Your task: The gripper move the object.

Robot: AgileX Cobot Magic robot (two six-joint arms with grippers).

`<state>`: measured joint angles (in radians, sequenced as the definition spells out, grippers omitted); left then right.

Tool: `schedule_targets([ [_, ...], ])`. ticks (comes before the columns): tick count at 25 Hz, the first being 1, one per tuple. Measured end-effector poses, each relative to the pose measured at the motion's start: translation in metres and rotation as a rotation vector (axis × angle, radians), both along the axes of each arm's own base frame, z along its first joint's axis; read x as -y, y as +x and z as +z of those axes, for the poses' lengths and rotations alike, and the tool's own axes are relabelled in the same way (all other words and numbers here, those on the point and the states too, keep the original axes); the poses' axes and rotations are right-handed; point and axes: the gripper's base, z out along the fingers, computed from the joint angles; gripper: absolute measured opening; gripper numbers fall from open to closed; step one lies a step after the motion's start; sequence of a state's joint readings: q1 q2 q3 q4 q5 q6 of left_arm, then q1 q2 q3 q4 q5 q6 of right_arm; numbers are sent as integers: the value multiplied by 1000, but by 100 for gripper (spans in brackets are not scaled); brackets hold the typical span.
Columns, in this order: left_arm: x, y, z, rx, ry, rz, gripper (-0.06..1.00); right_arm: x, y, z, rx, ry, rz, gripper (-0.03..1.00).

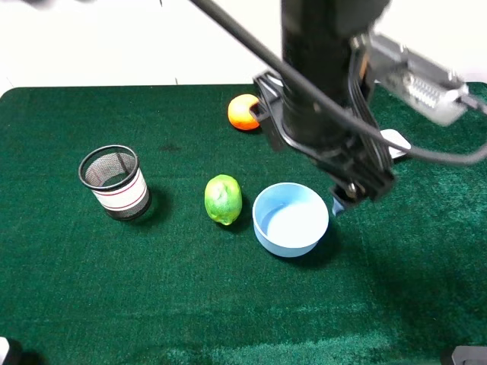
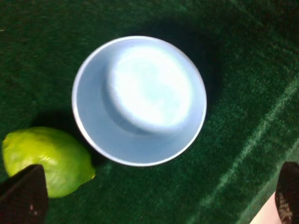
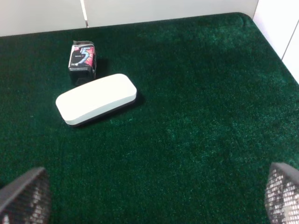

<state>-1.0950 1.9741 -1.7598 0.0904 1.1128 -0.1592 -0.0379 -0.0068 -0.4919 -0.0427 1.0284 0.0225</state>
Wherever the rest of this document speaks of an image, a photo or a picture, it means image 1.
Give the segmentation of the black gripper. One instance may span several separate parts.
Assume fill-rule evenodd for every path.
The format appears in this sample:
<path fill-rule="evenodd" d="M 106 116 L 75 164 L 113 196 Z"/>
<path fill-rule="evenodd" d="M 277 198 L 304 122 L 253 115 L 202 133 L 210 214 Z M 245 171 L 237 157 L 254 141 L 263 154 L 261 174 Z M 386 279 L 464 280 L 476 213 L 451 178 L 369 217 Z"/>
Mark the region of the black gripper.
<path fill-rule="evenodd" d="M 257 75 L 253 83 L 259 101 L 251 115 L 274 151 L 292 148 L 328 174 L 334 182 L 329 191 L 335 217 L 391 191 L 395 176 L 387 147 L 340 126 L 306 97 L 291 93 L 271 71 Z"/>

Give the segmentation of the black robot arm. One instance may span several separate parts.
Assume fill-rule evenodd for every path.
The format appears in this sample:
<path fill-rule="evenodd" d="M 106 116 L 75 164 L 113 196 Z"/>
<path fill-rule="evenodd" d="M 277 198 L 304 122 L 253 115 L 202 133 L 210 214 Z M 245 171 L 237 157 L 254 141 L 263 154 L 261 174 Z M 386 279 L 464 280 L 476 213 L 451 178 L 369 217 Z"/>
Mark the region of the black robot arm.
<path fill-rule="evenodd" d="M 368 105 L 365 35 L 388 6 L 387 1 L 283 1 L 282 59 L 319 88 L 349 116 L 377 129 Z M 307 155 L 335 185 L 334 215 L 365 199 L 387 194 L 395 182 L 389 148 L 335 121 L 316 102 L 292 86 L 282 73 L 255 77 L 259 91 L 251 107 L 275 151 L 291 147 Z"/>

